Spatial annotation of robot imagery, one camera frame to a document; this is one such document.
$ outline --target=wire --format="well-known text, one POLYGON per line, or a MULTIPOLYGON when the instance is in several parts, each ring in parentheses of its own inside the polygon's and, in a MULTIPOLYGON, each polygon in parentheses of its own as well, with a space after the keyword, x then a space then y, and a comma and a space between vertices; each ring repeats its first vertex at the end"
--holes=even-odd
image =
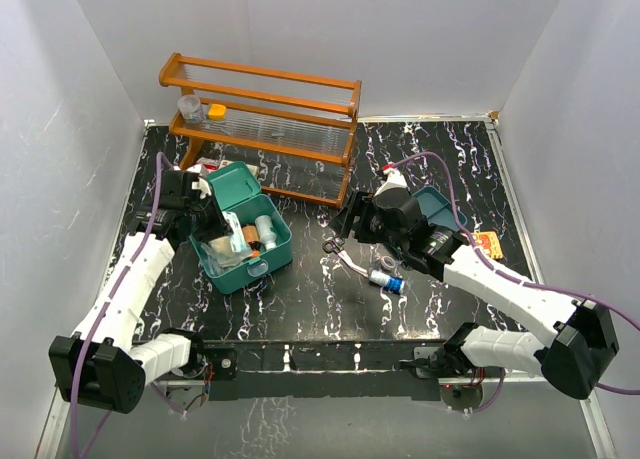
POLYGON ((213 375, 214 375, 213 364, 209 363, 208 367, 211 367, 211 372, 209 373, 209 377, 204 378, 204 393, 207 395, 207 397, 211 392, 211 381, 213 381, 213 375))
POLYGON ((494 402, 496 402, 496 400, 498 399, 498 396, 502 392, 502 386, 504 386, 504 376, 505 376, 505 374, 506 374, 506 372, 505 372, 504 368, 501 367, 500 368, 500 380, 498 381, 498 387, 496 387, 496 390, 493 393, 493 396, 491 396, 491 399, 489 399, 486 403, 484 403, 480 407, 478 407, 478 409, 472 409, 472 412, 477 414, 478 412, 486 411, 487 409, 489 409, 493 405, 494 402))
POLYGON ((209 397, 209 395, 205 394, 204 392, 202 394, 198 394, 196 397, 191 399, 191 402, 187 405, 187 407, 184 408, 185 412, 189 412, 189 409, 191 408, 191 406, 193 406, 198 399, 203 397, 209 397))
POLYGON ((473 370, 473 376, 471 376, 471 382, 469 382, 469 384, 467 384, 467 386, 474 386, 474 382, 476 381, 476 372, 478 372, 478 369, 474 369, 473 370))
POLYGON ((202 365, 202 369, 200 369, 199 372, 196 372, 195 374, 193 374, 192 376, 182 376, 183 379, 187 379, 187 380, 191 380, 191 379, 195 379, 196 377, 200 376, 202 373, 204 373, 205 369, 207 368, 207 364, 203 364, 202 365))
POLYGON ((102 416, 102 419, 100 419, 100 422, 98 423, 98 425, 94 429, 93 434, 91 434, 91 439, 89 439, 87 444, 84 446, 84 449, 82 449, 82 456, 81 457, 85 457, 89 453, 89 451, 93 447, 93 443, 96 442, 96 439, 98 438, 98 435, 100 434, 100 431, 102 431, 102 428, 106 424, 107 419, 109 419, 109 416, 111 415, 111 412, 112 411, 107 411, 104 414, 104 416, 102 416))
POLYGON ((151 383, 151 388, 156 391, 156 393, 167 403, 169 404, 169 407, 171 407, 171 409, 173 409, 176 412, 179 412, 180 414, 186 414, 187 410, 182 407, 180 404, 177 404, 175 402, 173 402, 171 399, 169 399, 167 397, 167 395, 164 393, 164 391, 162 389, 160 389, 160 386, 158 386, 158 384, 156 384, 155 382, 151 383))
POLYGON ((484 376, 485 376, 485 372, 483 367, 482 369, 480 369, 480 379, 478 380, 478 382, 474 384, 474 386, 479 386, 480 384, 482 384, 484 382, 484 376))
MULTIPOLYGON (((475 238, 473 237, 473 234, 464 227, 464 225, 462 224, 462 222, 460 222, 460 217, 458 216, 458 207, 456 205, 456 194, 455 194, 455 190, 453 189, 453 179, 451 176, 451 171, 449 170, 449 167, 447 166, 446 162, 444 162, 444 159, 442 159, 439 155, 437 155, 435 152, 431 152, 431 151, 423 151, 423 152, 419 152, 418 154, 414 154, 412 156, 408 156, 405 157, 404 159, 392 163, 391 167, 392 168, 398 168, 399 166, 402 166, 403 164, 406 164, 408 162, 411 161, 415 161, 416 159, 419 159, 420 157, 432 157, 433 159, 436 159, 441 165, 442 168, 444 169, 446 176, 447 176, 447 182, 449 185, 449 196, 451 199, 451 209, 453 211, 453 218, 456 222, 456 225, 458 226, 458 228, 467 236, 467 239, 469 240, 469 243, 472 245, 474 252, 476 253, 476 256, 478 256, 478 258, 480 259, 480 261, 487 266, 490 270, 495 271, 496 275, 502 277, 503 279, 506 279, 508 281, 514 282, 516 284, 520 284, 521 279, 517 278, 515 276, 512 276, 504 271, 501 271, 499 269, 496 269, 496 266, 487 258, 487 256, 485 256, 484 252, 482 252, 482 248, 478 246, 478 244, 476 243, 475 238)), ((635 318, 631 317, 626 311, 620 309, 618 306, 616 306, 615 304, 612 304, 611 302, 605 300, 605 299, 600 299, 598 297, 592 296, 591 294, 586 294, 584 292, 581 291, 576 291, 574 289, 569 289, 569 288, 565 288, 565 287, 555 287, 555 286, 547 286, 545 284, 537 284, 535 282, 524 282, 522 283, 522 287, 527 287, 530 289, 538 289, 541 291, 549 291, 549 292, 556 292, 558 294, 564 294, 564 295, 568 295, 568 296, 574 296, 574 297, 579 297, 580 299, 584 299, 584 300, 588 300, 588 301, 592 301, 596 304, 600 304, 601 306, 606 307, 607 309, 615 312, 616 314, 618 314, 620 317, 622 317, 625 321, 627 321, 629 324, 631 324, 637 331, 640 331, 640 322, 638 322, 635 318)), ((607 384, 601 384, 598 383, 596 384, 596 387, 605 390, 605 391, 609 391, 609 392, 614 392, 616 394, 622 394, 622 395, 627 395, 627 396, 638 396, 640 395, 640 389, 623 389, 620 387, 614 387, 614 386, 609 386, 607 384)))
MULTIPOLYGON (((132 264, 135 262, 138 256, 140 256, 144 247, 146 246, 149 236, 151 235, 151 230, 155 223, 156 215, 158 213, 158 204, 160 203, 160 188, 162 185, 162 163, 163 162, 166 165, 168 165, 168 167, 173 168, 173 165, 169 162, 169 159, 167 159, 167 157, 162 152, 158 152, 158 154, 156 155, 156 185, 155 185, 155 191, 153 195, 153 205, 151 206, 151 215, 149 217, 149 222, 147 223, 147 227, 144 231, 142 242, 140 242, 140 245, 138 246, 136 251, 133 253, 133 256, 131 256, 132 264)), ((114 282, 113 287, 111 288, 111 291, 109 291, 109 294, 108 294, 109 299, 113 299, 116 292, 118 291, 118 288, 120 287, 125 277, 129 273, 130 269, 131 269, 130 265, 127 265, 122 269, 122 271, 120 272, 120 275, 114 282)), ((100 429, 102 429, 102 426, 104 426, 104 423, 109 418, 109 414, 105 414, 105 416, 101 419, 100 423, 98 424, 95 431, 93 432, 93 435, 89 443, 87 444, 88 447, 85 447, 84 450, 80 451, 80 443, 78 441, 78 395, 80 392, 80 378, 82 375, 82 366, 85 362, 85 359, 87 358, 87 353, 89 352, 89 346, 91 345, 93 336, 95 336, 96 331, 98 330, 98 327, 100 326, 100 323, 102 322, 102 319, 104 318, 107 312, 107 309, 109 309, 110 305, 111 305, 110 300, 105 301, 105 303, 102 305, 102 308, 98 312, 98 315, 96 316, 96 319, 93 325, 91 326, 91 328, 89 329, 87 337, 85 337, 82 347, 80 348, 80 353, 78 354, 76 366, 73 371, 73 381, 71 384, 71 447, 73 450, 73 457, 75 459, 82 459, 84 455, 89 452, 89 449, 93 445, 93 441, 95 441, 96 437, 98 436, 100 429)))

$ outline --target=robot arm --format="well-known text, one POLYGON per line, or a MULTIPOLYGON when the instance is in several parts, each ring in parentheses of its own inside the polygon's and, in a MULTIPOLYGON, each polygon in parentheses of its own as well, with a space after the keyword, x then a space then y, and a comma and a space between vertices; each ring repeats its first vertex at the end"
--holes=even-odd
POLYGON ((608 309, 525 287, 532 282, 529 278, 488 258, 493 270, 487 267, 460 232, 428 222, 395 169, 375 194, 354 192, 329 226, 339 238, 353 230, 358 242, 387 246, 404 264, 470 292, 528 331, 465 323, 421 366, 431 372, 464 374, 499 366, 542 375, 561 392, 586 399, 618 352, 608 309))
POLYGON ((190 372, 198 367, 201 341, 194 332, 168 330, 137 347, 132 347, 133 334, 149 294, 180 244, 190 236, 210 241, 229 233, 229 225, 207 181, 197 172, 164 171, 151 234, 132 262, 150 211, 146 205, 136 213, 120 259, 91 311, 71 337, 57 336, 49 348, 56 382, 66 401, 70 400, 80 348, 109 302, 82 365, 80 404, 128 413, 137 405, 145 385, 172 369, 190 372))

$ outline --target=black marble surface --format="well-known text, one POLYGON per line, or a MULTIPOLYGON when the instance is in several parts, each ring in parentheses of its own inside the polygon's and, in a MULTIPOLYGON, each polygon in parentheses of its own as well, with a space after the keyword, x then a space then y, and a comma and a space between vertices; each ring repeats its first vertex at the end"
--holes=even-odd
MULTIPOLYGON (((169 135, 166 127, 149 129, 122 234, 141 201, 152 193, 156 152, 162 150, 171 161, 178 162, 186 148, 186 138, 169 135)), ((460 210, 469 218, 467 225, 476 230, 495 230, 501 239, 504 262, 528 274, 483 122, 361 124, 350 185, 374 190, 380 184, 375 176, 380 165, 423 150, 445 158, 454 174, 460 210)), ((305 190, 322 193, 337 180, 335 171, 315 161, 244 153, 222 144, 208 145, 203 155, 232 160, 246 157, 248 163, 260 166, 263 184, 288 182, 301 190, 307 184, 305 190)), ((444 173, 432 161, 408 166, 405 175, 412 191, 429 184, 448 194, 444 173)), ((335 209, 279 196, 272 199, 291 228, 293 262, 243 290, 223 295, 199 266, 192 247, 183 245, 160 276, 135 340, 150 340, 168 327, 198 330, 205 340, 291 342, 446 339, 465 321, 498 329, 520 327, 476 297, 415 271, 398 271, 407 280, 402 296, 369 285, 343 267, 336 256, 322 251, 322 242, 331 236, 327 223, 335 209)), ((385 253, 381 246, 360 245, 354 240, 346 249, 363 267, 385 253)))

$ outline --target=wooden shelf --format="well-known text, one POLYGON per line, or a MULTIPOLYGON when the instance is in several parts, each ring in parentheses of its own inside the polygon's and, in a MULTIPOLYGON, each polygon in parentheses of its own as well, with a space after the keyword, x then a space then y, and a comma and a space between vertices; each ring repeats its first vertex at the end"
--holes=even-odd
POLYGON ((232 111, 230 119, 212 125, 186 124, 178 112, 169 126, 170 132, 189 137, 189 149, 181 167, 193 164, 204 141, 233 144, 240 147, 260 149, 279 154, 306 158, 312 161, 338 164, 345 168, 344 178, 336 198, 326 198, 303 194, 293 190, 264 187, 268 192, 285 194, 305 201, 340 207, 344 201, 349 182, 351 154, 358 120, 360 103, 360 81, 346 81, 299 72, 280 71, 257 66, 213 61, 197 57, 182 56, 174 53, 160 71, 162 86, 179 87, 182 94, 194 94, 196 91, 216 95, 233 96, 247 99, 251 103, 211 98, 203 95, 200 100, 205 104, 223 104, 232 111), (261 84, 306 84, 304 88, 314 88, 314 93, 327 94, 328 97, 306 98, 280 91, 259 91, 235 85, 220 84, 215 71, 224 71, 228 81, 238 75, 260 76, 261 84), (277 109, 256 102, 284 104, 309 113, 292 112, 277 109), (337 117, 314 115, 313 111, 332 113, 337 117))

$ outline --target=teal box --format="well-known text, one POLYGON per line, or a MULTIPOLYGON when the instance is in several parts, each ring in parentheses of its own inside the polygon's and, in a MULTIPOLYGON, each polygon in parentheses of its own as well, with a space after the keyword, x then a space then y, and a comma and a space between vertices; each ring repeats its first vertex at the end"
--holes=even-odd
MULTIPOLYGON (((453 207, 440 191, 433 186, 426 186, 413 194, 420 204, 420 210, 427 220, 438 226, 445 226, 457 231, 458 225, 453 217, 453 207)), ((458 218, 463 226, 467 225, 467 216, 458 211, 458 218)))
POLYGON ((273 232, 277 236, 276 247, 270 251, 262 246, 260 256, 247 259, 236 267, 223 271, 216 267, 215 259, 203 249, 202 244, 191 237, 200 264, 220 292, 231 294, 293 260, 289 226, 269 196, 261 194, 260 183, 244 162, 234 162, 218 169, 209 174, 207 179, 213 186, 216 199, 223 211, 235 212, 243 226, 254 223, 259 216, 270 216, 273 232))

